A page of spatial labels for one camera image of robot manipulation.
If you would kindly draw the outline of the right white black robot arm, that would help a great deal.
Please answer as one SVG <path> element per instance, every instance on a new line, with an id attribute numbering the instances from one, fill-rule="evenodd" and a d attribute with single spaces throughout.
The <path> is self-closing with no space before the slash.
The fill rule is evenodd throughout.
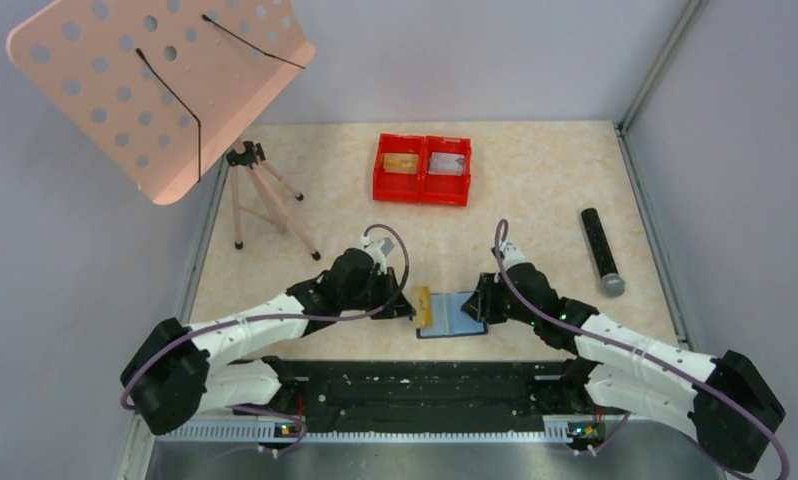
<path id="1" fill-rule="evenodd" d="M 728 350 L 714 357 L 640 334 L 592 305 L 559 296 L 531 263 L 511 266 L 505 277 L 481 274 L 461 309 L 489 325 L 524 323 L 548 346 L 574 355 L 561 385 L 569 409 L 596 405 L 650 417 L 738 474 L 756 469 L 785 418 L 746 356 Z"/>

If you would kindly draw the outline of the navy blue card holder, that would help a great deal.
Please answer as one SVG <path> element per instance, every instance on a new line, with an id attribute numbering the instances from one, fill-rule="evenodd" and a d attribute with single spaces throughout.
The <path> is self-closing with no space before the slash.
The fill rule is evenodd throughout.
<path id="1" fill-rule="evenodd" d="M 471 296 L 471 292 L 432 293 L 427 308 L 423 310 L 431 314 L 432 324 L 417 328 L 416 337 L 424 340 L 486 335 L 488 326 L 461 310 Z"/>

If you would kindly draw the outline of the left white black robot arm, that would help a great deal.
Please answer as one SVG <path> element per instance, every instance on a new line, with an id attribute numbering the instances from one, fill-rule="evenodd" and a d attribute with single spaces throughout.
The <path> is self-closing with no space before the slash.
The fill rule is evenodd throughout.
<path id="1" fill-rule="evenodd" d="M 293 383 L 244 358 L 340 322 L 410 317 L 407 277 L 395 273 L 378 248 L 349 248 L 329 269 L 255 307 L 194 325 L 163 320 L 121 373 L 120 402 L 155 435 L 209 410 L 263 405 L 283 413 L 294 404 Z"/>

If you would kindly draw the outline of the gold VIP card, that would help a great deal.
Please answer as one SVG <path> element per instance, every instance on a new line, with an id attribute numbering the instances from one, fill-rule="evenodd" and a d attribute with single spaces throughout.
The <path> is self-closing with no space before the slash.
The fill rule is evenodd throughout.
<path id="1" fill-rule="evenodd" d="M 417 329 L 433 326 L 432 294 L 427 286 L 415 287 L 412 291 L 412 303 L 415 309 L 414 325 Z"/>

